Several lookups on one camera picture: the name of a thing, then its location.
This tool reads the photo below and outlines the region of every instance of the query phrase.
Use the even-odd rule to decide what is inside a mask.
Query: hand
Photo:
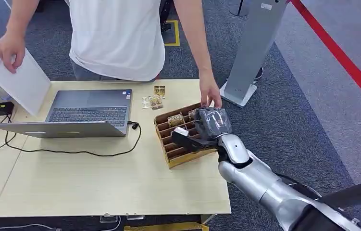
[[[0,58],[3,60],[5,67],[12,73],[22,65],[25,57],[25,38],[17,33],[6,33],[0,38]]]
[[[208,107],[214,101],[214,107],[220,108],[223,104],[221,101],[220,91],[217,83],[214,80],[213,72],[200,71],[200,92],[201,92],[201,106]]]

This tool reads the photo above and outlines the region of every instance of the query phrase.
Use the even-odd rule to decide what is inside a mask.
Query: blue carpet
[[[213,71],[224,84],[241,38],[245,18],[228,12],[226,0],[205,0],[205,19]],[[0,0],[0,36],[9,15]],[[62,1],[49,1],[44,13],[35,14],[26,35],[26,47],[52,80],[74,80],[68,51],[71,25],[68,8]],[[275,171],[312,186],[321,194],[353,184],[346,168],[311,109],[277,46],[273,45],[264,63],[265,73],[258,90],[245,108],[224,102],[236,135],[247,148]],[[166,49],[162,78],[196,78],[197,69],[181,32],[181,47]],[[276,220],[229,186],[231,215],[218,215],[209,222],[214,231],[281,230]],[[361,206],[347,212],[361,220]],[[131,225],[199,221],[198,216],[150,216]],[[94,217],[0,218],[0,226],[43,223],[63,230],[97,230],[111,226]]]

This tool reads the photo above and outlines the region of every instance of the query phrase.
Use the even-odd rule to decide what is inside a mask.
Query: cardboard organizer
[[[194,124],[194,119],[189,118],[189,112],[200,107],[200,103],[190,105],[175,111],[159,115],[155,118],[156,132],[158,133],[159,140],[161,142],[163,153],[169,168],[173,168],[177,165],[189,162],[191,160],[200,158],[204,155],[215,152],[215,149],[204,149],[199,152],[189,152],[185,148],[179,147],[172,141],[172,132],[175,128],[181,127],[189,131],[189,136],[199,139],[199,133],[197,132]],[[181,113],[183,115],[184,123],[172,128],[169,128],[168,117]]]

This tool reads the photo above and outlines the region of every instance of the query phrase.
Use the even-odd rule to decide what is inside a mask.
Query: laptop keyboard
[[[106,121],[123,127],[126,107],[54,108],[49,122]]]

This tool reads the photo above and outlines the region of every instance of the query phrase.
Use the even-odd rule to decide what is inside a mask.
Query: laptop
[[[2,123],[0,129],[38,138],[123,137],[132,90],[58,91],[45,122]]]

